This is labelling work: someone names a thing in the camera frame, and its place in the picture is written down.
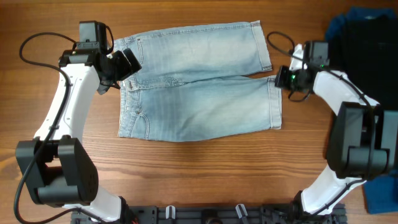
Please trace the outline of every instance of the jeans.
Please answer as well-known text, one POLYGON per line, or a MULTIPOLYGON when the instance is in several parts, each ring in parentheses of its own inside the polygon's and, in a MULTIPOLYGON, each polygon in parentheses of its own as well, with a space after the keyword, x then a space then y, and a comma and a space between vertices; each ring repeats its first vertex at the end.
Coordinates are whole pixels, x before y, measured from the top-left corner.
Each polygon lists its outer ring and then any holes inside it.
POLYGON ((199 141, 282 124, 259 21, 154 30, 115 40, 142 69, 121 82, 119 137, 199 141))

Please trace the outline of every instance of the dark blue cloth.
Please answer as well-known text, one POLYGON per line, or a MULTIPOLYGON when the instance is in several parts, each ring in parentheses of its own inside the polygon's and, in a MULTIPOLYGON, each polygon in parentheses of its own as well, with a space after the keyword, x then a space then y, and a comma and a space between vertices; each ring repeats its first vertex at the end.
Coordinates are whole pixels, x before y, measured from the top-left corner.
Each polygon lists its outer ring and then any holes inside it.
POLYGON ((387 16, 390 19, 396 18, 396 14, 392 9, 368 9, 363 7, 352 7, 347 14, 341 14, 331 20, 329 28, 325 33, 325 40, 331 40, 335 35, 340 35, 341 28, 346 21, 361 21, 366 19, 374 19, 379 16, 387 16))
MULTIPOLYGON (((343 26, 347 21, 364 21, 385 16, 396 19, 392 9, 367 9, 352 7, 347 14, 335 17, 325 33, 325 39, 331 41, 334 37, 341 36, 343 26)), ((364 184, 366 204, 370 214, 397 212, 398 211, 398 177, 382 176, 364 184)))
POLYGON ((364 184, 366 204, 370 214, 398 211, 398 178, 377 177, 364 184))

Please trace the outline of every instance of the seam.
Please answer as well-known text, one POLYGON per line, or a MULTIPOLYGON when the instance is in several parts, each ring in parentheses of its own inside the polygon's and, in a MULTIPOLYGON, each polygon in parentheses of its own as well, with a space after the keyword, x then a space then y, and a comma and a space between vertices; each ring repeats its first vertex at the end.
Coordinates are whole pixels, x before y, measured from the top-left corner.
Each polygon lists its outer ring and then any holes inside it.
POLYGON ((238 26, 229 26, 229 27, 213 27, 213 28, 207 28, 207 29, 192 29, 192 30, 176 30, 172 32, 167 32, 167 33, 159 33, 159 34, 152 34, 152 35, 146 35, 146 36, 140 36, 137 38, 156 38, 156 37, 164 37, 168 35, 177 35, 177 34, 194 34, 194 33, 199 33, 199 32, 211 32, 211 31, 219 31, 219 30, 231 30, 231 29, 242 29, 242 28, 247 28, 251 27, 251 24, 245 24, 245 25, 238 25, 238 26))
POLYGON ((260 54, 260 46, 259 46, 259 43, 258 43, 258 40, 257 40, 257 37, 256 37, 256 33, 254 32, 254 29, 253 29, 253 27, 255 27, 255 26, 251 26, 251 27, 252 27, 251 33, 253 34, 254 41, 256 41, 257 52, 258 52, 258 55, 259 55, 260 64, 261 64, 262 70, 264 71, 265 66, 262 64, 262 59, 261 59, 261 54, 260 54))
MULTIPOLYGON (((136 108, 138 108, 139 101, 140 101, 140 99, 139 99, 139 90, 137 91, 137 93, 134 93, 134 92, 133 92, 133 94, 137 94, 138 100, 137 100, 136 108)), ((135 125, 135 123, 136 123, 136 120, 137 120, 137 113, 136 113, 136 111, 135 111, 135 113, 134 113, 134 120, 132 121, 131 128, 130 128, 130 132, 129 132, 129 137, 131 137, 131 133, 132 133, 132 130, 133 130, 134 125, 135 125)))
POLYGON ((251 27, 259 26, 261 25, 260 21, 255 21, 250 23, 251 27))
POLYGON ((125 37, 125 39, 127 39, 127 41, 130 43, 130 42, 134 42, 134 41, 136 41, 136 38, 134 37, 134 35, 131 35, 131 36, 129 36, 129 37, 125 37))
POLYGON ((142 52, 142 44, 141 44, 140 39, 137 39, 137 45, 138 45, 139 56, 140 56, 139 64, 142 65, 142 63, 144 62, 144 53, 142 52))
POLYGON ((230 134, 229 136, 234 136, 234 135, 236 135, 236 134, 249 134, 249 133, 255 133, 255 132, 258 132, 258 131, 265 131, 265 130, 270 130, 270 129, 273 129, 273 128, 272 128, 271 126, 269 126, 269 128, 267 128, 267 129, 261 128, 261 129, 257 129, 257 130, 253 130, 253 131, 244 131, 244 132, 240 132, 240 133, 230 134))
POLYGON ((138 115, 138 116, 140 116, 140 117, 145 119, 145 123, 146 123, 146 126, 147 126, 147 129, 145 131, 145 139, 149 140, 150 123, 149 123, 148 117, 144 113, 140 113, 140 114, 136 114, 136 115, 138 115))
POLYGON ((130 131, 129 131, 129 137, 131 138, 131 133, 132 133, 132 129, 133 129, 133 127, 134 127, 134 124, 136 123, 136 120, 137 120, 137 113, 135 113, 136 115, 134 116, 134 119, 133 119, 133 121, 132 121, 132 125, 131 125, 131 128, 130 128, 130 131))
POLYGON ((272 65, 268 65, 268 66, 262 67, 262 70, 263 71, 272 70, 272 65))
POLYGON ((127 43, 126 43, 126 41, 124 40, 124 38, 122 38, 122 43, 123 43, 123 45, 124 45, 124 49, 127 49, 127 43))
POLYGON ((141 87, 139 86, 139 83, 137 82, 137 76, 136 75, 138 75, 138 74, 139 74, 139 71, 130 76, 131 78, 129 80, 129 85, 128 85, 128 87, 126 86, 126 90, 128 92, 131 92, 131 91, 134 92, 134 91, 137 91, 137 90, 141 89, 141 87))
POLYGON ((118 131, 119 133, 120 133, 120 129, 121 129, 122 125, 123 125, 124 118, 126 117, 126 112, 127 112, 127 88, 126 87, 124 87, 124 91, 126 91, 126 103, 124 104, 124 113, 123 113, 122 120, 121 120, 121 122, 119 124, 119 131, 118 131))
POLYGON ((146 84, 147 82, 159 81, 159 80, 173 80, 173 81, 178 81, 178 79, 176 79, 176 78, 153 78, 153 79, 150 79, 150 80, 143 80, 143 81, 139 82, 139 84, 146 84))
POLYGON ((152 88, 169 88, 169 87, 178 87, 178 86, 181 86, 181 85, 142 87, 142 88, 140 88, 140 90, 150 90, 152 88))
MULTIPOLYGON (((282 94, 282 92, 281 92, 281 91, 278 91, 278 97, 279 97, 279 99, 282 98, 281 94, 282 94)), ((282 122, 282 105, 281 105, 281 101, 282 101, 282 100, 278 100, 278 106, 279 106, 280 120, 281 120, 281 122, 282 122)))
POLYGON ((267 82, 267 87, 268 87, 268 102, 269 102, 269 120, 271 122, 271 128, 274 126, 274 116, 272 114, 272 100, 271 100, 271 87, 269 84, 269 80, 267 82))

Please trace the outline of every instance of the black mounting base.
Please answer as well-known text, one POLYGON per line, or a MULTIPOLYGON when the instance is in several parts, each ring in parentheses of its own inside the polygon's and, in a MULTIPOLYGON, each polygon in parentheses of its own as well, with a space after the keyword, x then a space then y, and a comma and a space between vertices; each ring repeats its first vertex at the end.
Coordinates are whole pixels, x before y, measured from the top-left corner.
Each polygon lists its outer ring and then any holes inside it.
MULTIPOLYGON (((166 219, 166 208, 155 206, 130 207, 138 216, 139 224, 241 224, 242 220, 234 207, 198 207, 198 208, 176 208, 175 219, 166 219)), ((296 220, 293 223, 287 221, 289 204, 263 205, 261 207, 247 207, 247 220, 249 224, 347 224, 345 205, 338 204, 334 207, 332 214, 313 217, 311 221, 302 222, 296 220)), ((84 214, 72 214, 71 224, 93 223, 84 214)))

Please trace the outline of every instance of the wood grain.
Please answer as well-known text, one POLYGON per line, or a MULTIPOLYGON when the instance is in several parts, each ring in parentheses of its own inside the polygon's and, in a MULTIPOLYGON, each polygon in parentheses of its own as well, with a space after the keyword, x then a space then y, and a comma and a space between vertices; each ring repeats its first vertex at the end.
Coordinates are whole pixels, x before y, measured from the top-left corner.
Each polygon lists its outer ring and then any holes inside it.
MULTIPOLYGON (((397 1, 2 2, 8 4, 0 5, 0 223, 16 223, 12 202, 21 173, 15 146, 31 139, 42 124, 58 82, 56 72, 19 59, 19 46, 29 35, 49 31, 78 39, 78 23, 86 20, 109 25, 116 39, 169 27, 261 20, 265 33, 279 30, 302 43, 322 39, 331 18, 353 5, 398 9, 397 1)), ((277 44, 288 46, 283 41, 277 44)), ((41 37, 27 45, 24 55, 55 65, 70 47, 56 37, 41 37)), ((269 52, 274 71, 265 76, 289 64, 289 58, 273 49, 269 52)), ((83 145, 98 168, 101 185, 130 205, 289 202, 326 165, 323 152, 331 110, 316 96, 292 103, 284 93, 281 130, 178 144, 118 138, 119 101, 116 90, 95 95, 83 145)), ((396 213, 368 215, 361 188, 352 191, 344 203, 349 223, 397 223, 396 213)), ((34 205, 24 189, 21 213, 26 219, 41 220, 59 211, 34 205)), ((68 223, 69 218, 55 223, 68 223)))

